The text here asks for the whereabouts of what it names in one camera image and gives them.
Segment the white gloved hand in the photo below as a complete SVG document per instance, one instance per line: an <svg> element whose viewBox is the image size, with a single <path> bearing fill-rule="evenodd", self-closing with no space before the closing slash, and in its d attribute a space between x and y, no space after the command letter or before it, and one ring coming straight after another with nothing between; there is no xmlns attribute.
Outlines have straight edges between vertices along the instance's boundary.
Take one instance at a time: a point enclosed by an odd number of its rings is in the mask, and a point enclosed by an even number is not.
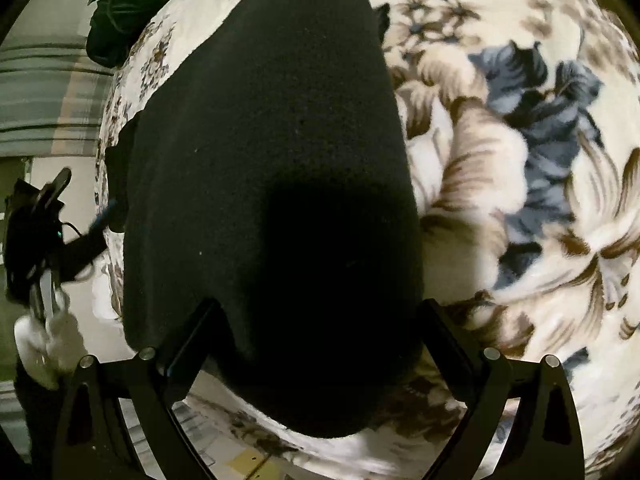
<svg viewBox="0 0 640 480"><path fill-rule="evenodd" d="M27 375L48 390L58 390L61 380L73 374L88 354L76 316L70 310L70 296L59 289L58 312L41 324L31 313L14 324L14 338L20 362Z"/></svg>

